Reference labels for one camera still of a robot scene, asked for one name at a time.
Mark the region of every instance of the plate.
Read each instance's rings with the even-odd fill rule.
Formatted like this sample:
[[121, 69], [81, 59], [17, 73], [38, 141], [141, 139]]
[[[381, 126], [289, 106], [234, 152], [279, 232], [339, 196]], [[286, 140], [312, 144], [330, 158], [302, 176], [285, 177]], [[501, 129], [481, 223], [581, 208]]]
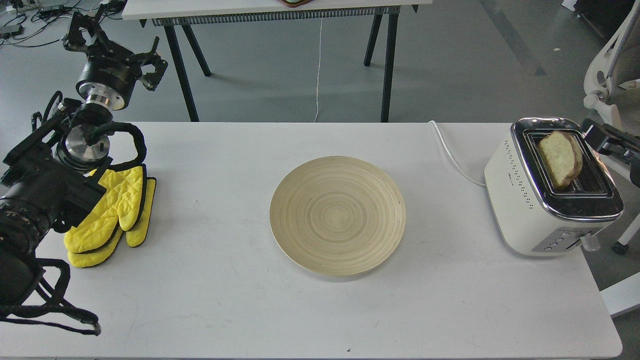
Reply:
[[271, 199], [271, 230], [297, 264], [347, 276], [380, 265], [396, 249], [406, 224], [400, 190], [370, 163], [329, 156], [304, 163]]

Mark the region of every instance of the black table leg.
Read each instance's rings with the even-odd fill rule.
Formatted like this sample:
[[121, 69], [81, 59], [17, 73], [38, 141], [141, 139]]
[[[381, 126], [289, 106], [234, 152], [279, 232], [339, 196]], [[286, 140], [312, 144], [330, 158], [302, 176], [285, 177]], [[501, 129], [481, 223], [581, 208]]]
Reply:
[[184, 69], [184, 62], [182, 61], [178, 38], [175, 36], [175, 29], [173, 26], [165, 26], [164, 33], [166, 33], [169, 49], [171, 49], [173, 64], [175, 65], [175, 71], [178, 74], [178, 80], [180, 81], [180, 87], [182, 88], [182, 96], [184, 96], [184, 103], [186, 104], [187, 111], [189, 112], [189, 119], [191, 119], [192, 122], [198, 122], [200, 119], [198, 119], [196, 104], [193, 102], [193, 94], [191, 93], [191, 87], [189, 86], [187, 71]]
[[391, 81], [394, 75], [394, 57], [396, 55], [396, 32], [398, 14], [389, 14], [387, 30], [387, 59], [385, 60], [385, 80], [382, 85], [382, 114], [380, 122], [389, 122], [389, 106], [391, 103]]
[[373, 15], [373, 24], [371, 25], [371, 33], [369, 34], [369, 43], [367, 44], [367, 53], [364, 56], [364, 66], [371, 65], [371, 58], [373, 57], [373, 49], [376, 47], [376, 40], [378, 39], [378, 30], [380, 30], [380, 22], [382, 21], [381, 15]]
[[193, 33], [193, 29], [191, 29], [191, 25], [182, 25], [182, 29], [184, 30], [184, 34], [187, 36], [187, 40], [189, 40], [189, 45], [191, 45], [193, 53], [196, 55], [196, 59], [200, 64], [200, 68], [202, 69], [204, 76], [211, 76], [211, 70], [209, 70], [207, 60], [204, 59], [204, 55], [200, 49], [200, 44], [198, 44], [198, 40], [196, 40], [196, 36]]

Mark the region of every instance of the bread slice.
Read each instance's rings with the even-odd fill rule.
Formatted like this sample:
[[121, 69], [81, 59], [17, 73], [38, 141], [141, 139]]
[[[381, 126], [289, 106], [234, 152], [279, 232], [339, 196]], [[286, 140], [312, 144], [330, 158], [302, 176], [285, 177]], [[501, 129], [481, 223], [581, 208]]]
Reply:
[[555, 190], [564, 190], [582, 170], [582, 151], [573, 136], [555, 130], [538, 144]]

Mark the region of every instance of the gray floor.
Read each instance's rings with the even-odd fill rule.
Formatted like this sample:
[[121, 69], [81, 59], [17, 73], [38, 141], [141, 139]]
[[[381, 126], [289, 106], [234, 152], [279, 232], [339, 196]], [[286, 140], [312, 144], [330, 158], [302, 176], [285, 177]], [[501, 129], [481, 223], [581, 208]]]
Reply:
[[[391, 122], [512, 122], [528, 116], [580, 122], [594, 115], [582, 106], [582, 80], [604, 43], [560, 1], [434, 2], [421, 6], [417, 14], [403, 8], [400, 15]], [[83, 1], [80, 6], [94, 3]], [[3, 13], [0, 22], [11, 18]], [[362, 60], [371, 21], [370, 17], [322, 21], [318, 122], [380, 120], [387, 23], [385, 19], [372, 66], [367, 68]], [[66, 32], [67, 24], [68, 19], [61, 19], [23, 44], [55, 40]], [[27, 33], [39, 27], [25, 25]], [[134, 52], [147, 51], [157, 35], [159, 52], [172, 62], [162, 28], [150, 23], [141, 29], [134, 21], [110, 19], [103, 28], [109, 38]], [[314, 120], [320, 20], [193, 29], [214, 72], [211, 78], [202, 76], [178, 29], [200, 120]], [[55, 90], [77, 97], [74, 87], [83, 65], [83, 54], [67, 52], [59, 42], [37, 48], [0, 47], [0, 153], [28, 135], [30, 115], [43, 111]], [[173, 67], [155, 92], [138, 85], [130, 106], [116, 112], [115, 120], [187, 121]], [[637, 120], [629, 116], [625, 122], [634, 128]], [[623, 218], [603, 232], [606, 245], [614, 243], [640, 211], [640, 191], [617, 176], [616, 184], [626, 208]], [[613, 254], [608, 246], [586, 253], [601, 289], [640, 271], [638, 236], [625, 257]], [[624, 344], [618, 359], [640, 359], [640, 313], [631, 312], [614, 322]]]

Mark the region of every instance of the toaster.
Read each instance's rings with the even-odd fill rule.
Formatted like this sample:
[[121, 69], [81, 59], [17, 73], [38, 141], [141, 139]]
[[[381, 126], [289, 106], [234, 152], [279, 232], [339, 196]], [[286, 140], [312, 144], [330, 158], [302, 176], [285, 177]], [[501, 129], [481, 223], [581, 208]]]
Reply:
[[[552, 186], [538, 150], [540, 140], [554, 130], [574, 137], [582, 150], [582, 170], [563, 190]], [[514, 122], [484, 168], [484, 177], [504, 241], [524, 255], [567, 254], [622, 214], [622, 199], [607, 168], [579, 126], [567, 119]]]

